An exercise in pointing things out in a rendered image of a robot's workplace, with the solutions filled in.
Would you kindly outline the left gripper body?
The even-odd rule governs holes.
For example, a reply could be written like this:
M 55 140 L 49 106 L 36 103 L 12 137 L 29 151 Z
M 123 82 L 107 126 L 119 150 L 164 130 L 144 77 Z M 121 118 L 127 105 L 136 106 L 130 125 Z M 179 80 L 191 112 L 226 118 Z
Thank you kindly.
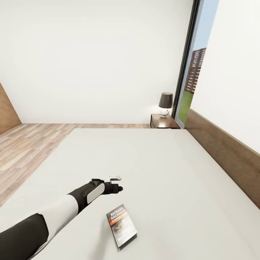
M 107 183 L 108 184 L 108 191 L 105 195 L 107 194 L 118 194 L 118 184 L 111 184 L 111 183 Z

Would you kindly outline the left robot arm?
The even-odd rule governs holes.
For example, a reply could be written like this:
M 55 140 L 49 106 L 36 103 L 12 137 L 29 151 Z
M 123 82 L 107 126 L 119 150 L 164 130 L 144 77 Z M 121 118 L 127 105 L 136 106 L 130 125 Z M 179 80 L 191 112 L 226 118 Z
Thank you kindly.
M 100 195 L 118 194 L 120 175 L 91 179 L 78 189 L 16 221 L 0 233 L 0 260 L 31 260 Z

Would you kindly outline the hardback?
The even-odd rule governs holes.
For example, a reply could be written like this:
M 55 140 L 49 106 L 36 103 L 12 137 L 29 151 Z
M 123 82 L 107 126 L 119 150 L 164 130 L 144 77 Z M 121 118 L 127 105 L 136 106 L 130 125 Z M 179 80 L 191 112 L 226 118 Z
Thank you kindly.
M 106 216 L 118 249 L 137 234 L 124 204 L 110 211 Z

